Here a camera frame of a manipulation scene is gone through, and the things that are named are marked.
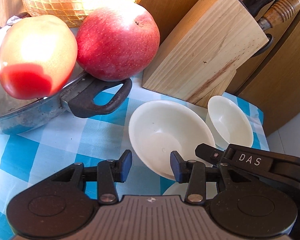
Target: white bowl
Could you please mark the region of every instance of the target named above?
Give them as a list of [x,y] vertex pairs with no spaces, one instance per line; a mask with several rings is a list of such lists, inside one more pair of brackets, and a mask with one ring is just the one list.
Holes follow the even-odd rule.
[[[185,200],[188,183],[174,183],[163,193],[166,195],[180,195]],[[213,199],[218,194],[216,182],[206,182],[206,199]]]
[[215,147],[208,126],[195,112],[166,100],[149,101],[139,106],[130,119],[129,137],[143,163],[172,180],[175,180],[170,167],[172,151],[178,151],[186,161],[204,162],[195,156],[196,147],[201,143]]
[[206,124],[216,145],[226,149],[229,144],[251,147],[253,132],[247,116],[231,100],[214,96],[208,102]]

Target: blue checkered tablecloth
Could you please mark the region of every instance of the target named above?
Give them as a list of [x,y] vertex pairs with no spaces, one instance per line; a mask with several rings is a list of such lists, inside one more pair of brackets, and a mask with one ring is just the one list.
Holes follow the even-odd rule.
[[[105,159],[118,159],[126,149],[132,149],[128,124],[134,110],[144,102],[165,99],[183,104],[205,119],[207,110],[179,99],[161,95],[141,87],[141,74],[133,77],[129,98],[109,115],[81,119],[65,112],[48,124],[19,135],[0,135],[0,240],[13,233],[5,216],[10,199],[27,187],[64,167],[83,162],[95,166]],[[118,88],[100,93],[95,102],[107,103]],[[262,129],[263,113],[254,105],[225,93],[248,116],[254,135],[253,148],[269,150]],[[162,195],[174,182],[160,177],[133,152],[133,164],[125,183],[117,183],[119,196]],[[88,182],[86,194],[96,198],[96,182]]]

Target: pan handle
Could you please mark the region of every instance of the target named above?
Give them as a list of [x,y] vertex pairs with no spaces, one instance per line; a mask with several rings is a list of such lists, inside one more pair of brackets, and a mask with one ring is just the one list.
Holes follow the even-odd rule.
[[[104,106],[98,106],[93,102],[93,99],[101,91],[123,84],[113,98]],[[61,101],[67,103],[67,109],[75,116],[80,118],[89,118],[95,115],[110,114],[114,112],[128,97],[132,88],[132,81],[130,78],[117,81],[106,82],[99,79],[94,79],[85,89],[77,92],[76,96],[69,98],[69,95],[62,97]]]

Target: metal pan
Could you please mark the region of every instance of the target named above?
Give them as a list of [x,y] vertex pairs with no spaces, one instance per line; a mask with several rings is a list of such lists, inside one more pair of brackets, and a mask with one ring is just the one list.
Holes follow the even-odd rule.
[[[9,25],[0,29],[0,45],[7,30],[20,18],[12,17]],[[123,84],[110,102],[104,106],[93,103],[95,96],[103,90]],[[40,127],[64,111],[70,111],[80,118],[110,114],[128,97],[132,88],[131,79],[105,82],[92,77],[76,63],[67,85],[48,98],[19,100],[10,97],[0,85],[0,133],[18,134]]]

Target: apple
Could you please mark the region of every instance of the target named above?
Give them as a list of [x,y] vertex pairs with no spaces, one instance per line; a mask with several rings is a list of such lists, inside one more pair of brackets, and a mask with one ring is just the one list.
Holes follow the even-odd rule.
[[141,72],[160,43],[151,14],[133,2],[94,10],[77,33],[79,65],[103,81],[120,81]]
[[68,81],[77,51],[73,33],[58,17],[24,18],[0,46],[0,84],[17,99],[52,96]]

